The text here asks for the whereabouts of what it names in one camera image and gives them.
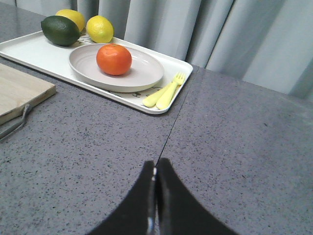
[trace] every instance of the gray countertop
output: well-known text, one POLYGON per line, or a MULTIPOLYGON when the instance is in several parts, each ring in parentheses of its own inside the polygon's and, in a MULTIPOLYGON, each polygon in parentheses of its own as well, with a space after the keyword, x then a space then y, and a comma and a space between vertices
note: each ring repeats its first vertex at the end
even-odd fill
MULTIPOLYGON (((0 42, 44 18, 0 3, 0 42)), ((312 234, 312 103, 194 67, 171 109, 153 116, 0 63, 57 88, 0 142, 1 235, 85 234, 159 157, 238 233, 312 234)))

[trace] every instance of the metal handle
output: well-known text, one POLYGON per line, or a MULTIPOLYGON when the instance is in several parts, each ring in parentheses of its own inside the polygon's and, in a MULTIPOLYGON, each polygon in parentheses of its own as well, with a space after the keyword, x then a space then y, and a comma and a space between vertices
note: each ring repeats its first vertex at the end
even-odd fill
POLYGON ((21 118, 20 121, 18 121, 17 123, 13 124, 12 126, 10 126, 9 128, 7 128, 6 130, 2 131, 0 133, 0 140, 2 140, 4 137, 6 137, 7 135, 9 135, 10 133, 12 133, 13 131, 15 131, 16 129, 18 129, 19 127, 22 127, 25 125, 26 123, 26 117, 29 114, 29 112, 31 111, 33 107, 30 104, 26 104, 25 108, 24 108, 24 112, 23 112, 23 116, 21 118))

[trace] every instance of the lime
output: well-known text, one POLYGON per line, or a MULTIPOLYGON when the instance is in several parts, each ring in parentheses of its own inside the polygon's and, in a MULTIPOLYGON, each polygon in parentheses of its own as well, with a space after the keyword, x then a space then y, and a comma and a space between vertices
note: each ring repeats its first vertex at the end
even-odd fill
POLYGON ((70 46, 80 37, 77 25, 64 16, 48 16, 41 22, 41 29, 48 40, 60 46, 70 46))
POLYGON ((87 34, 96 43, 108 43, 114 35, 112 23, 103 16, 94 16, 87 21, 87 34))
POLYGON ((82 13, 71 10, 71 9, 62 9, 59 10, 56 14, 56 16, 64 16, 66 18, 69 18, 72 20, 78 27, 79 31, 83 31, 86 25, 85 17, 82 13))

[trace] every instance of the tangerine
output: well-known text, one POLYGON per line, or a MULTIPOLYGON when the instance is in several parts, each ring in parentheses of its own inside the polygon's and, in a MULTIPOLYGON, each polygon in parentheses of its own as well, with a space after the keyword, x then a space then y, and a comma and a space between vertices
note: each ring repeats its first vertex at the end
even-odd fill
POLYGON ((99 68, 109 75, 122 75, 132 65, 131 53, 122 45, 106 44, 102 46, 96 56, 99 68))

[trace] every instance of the curtain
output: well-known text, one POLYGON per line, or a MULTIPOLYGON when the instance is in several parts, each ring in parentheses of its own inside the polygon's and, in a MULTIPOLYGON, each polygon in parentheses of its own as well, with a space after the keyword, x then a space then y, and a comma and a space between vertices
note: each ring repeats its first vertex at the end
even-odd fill
POLYGON ((313 101, 312 0, 15 0, 108 18, 115 37, 313 101))

